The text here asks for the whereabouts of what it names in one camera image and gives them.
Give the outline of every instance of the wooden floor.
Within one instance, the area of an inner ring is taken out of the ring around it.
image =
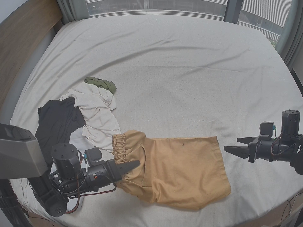
[[[295,210],[297,207],[299,207],[303,203],[303,194],[298,195],[290,203],[292,206],[292,210]],[[277,225],[281,221],[283,211],[287,204],[288,204],[288,202],[285,202],[282,205],[278,206],[277,208],[268,212],[263,217],[261,217],[259,219],[255,219],[255,220],[245,223],[245,224],[237,225],[235,227],[261,227],[263,225],[267,225],[267,226]],[[285,218],[288,215],[289,210],[290,210],[290,208],[288,205],[285,209],[283,218]],[[55,222],[49,222],[48,220],[45,220],[45,219],[39,219],[39,218],[41,218],[41,216],[39,216],[37,214],[29,213],[29,218],[35,227],[64,227]]]

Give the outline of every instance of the wall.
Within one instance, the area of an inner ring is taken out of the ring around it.
[[[20,5],[22,5],[27,0],[0,0],[0,23],[6,19],[14,10],[16,10]],[[19,71],[17,77],[14,80],[14,84],[6,97],[3,108],[0,112],[0,122],[1,123],[10,123],[10,118],[14,111],[14,108],[19,99],[19,95],[30,75],[32,69],[35,67],[44,51],[51,43],[52,39],[55,36],[55,32],[52,29],[47,36],[43,39],[40,45],[37,47],[36,51],[31,55],[22,69]],[[0,227],[11,227],[5,215],[0,211]]]

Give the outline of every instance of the mattress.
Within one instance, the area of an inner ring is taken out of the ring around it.
[[[183,211],[117,189],[84,197],[81,209],[55,218],[39,205],[26,180],[12,180],[28,210],[77,227],[226,227],[266,214],[302,188],[303,177],[287,162],[252,164],[223,151],[241,146],[238,137],[257,136],[263,121],[274,121],[279,134],[282,111],[303,109],[295,81],[260,31],[175,15],[68,23],[31,73],[11,124],[35,133],[37,109],[87,76],[115,83],[113,114],[121,132],[135,129],[149,138],[217,135],[232,193],[199,211]]]

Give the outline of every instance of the green garment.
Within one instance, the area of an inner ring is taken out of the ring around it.
[[[87,77],[84,79],[84,82],[86,82],[87,84],[93,84],[97,87],[104,88],[110,91],[112,94],[114,94],[115,91],[117,90],[116,85],[112,81],[106,81],[94,77]]]

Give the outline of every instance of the building exterior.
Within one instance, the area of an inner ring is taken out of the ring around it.
[[[91,17],[174,14],[223,20],[227,0],[86,0]],[[243,0],[238,24],[278,41],[291,0]]]

